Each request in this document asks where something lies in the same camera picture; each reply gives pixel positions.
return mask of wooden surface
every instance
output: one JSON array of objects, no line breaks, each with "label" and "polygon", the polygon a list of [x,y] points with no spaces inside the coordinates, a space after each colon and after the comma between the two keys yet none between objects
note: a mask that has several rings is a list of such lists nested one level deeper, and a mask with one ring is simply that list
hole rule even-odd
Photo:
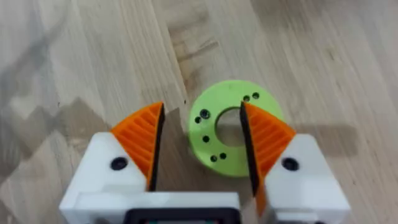
[{"label": "wooden surface", "polygon": [[226,79],[317,138],[346,223],[397,223],[396,21],[395,0],[0,0],[0,223],[63,223],[92,134],[159,100],[158,189],[237,190],[255,223],[248,179],[205,169],[185,138],[190,105]]}]

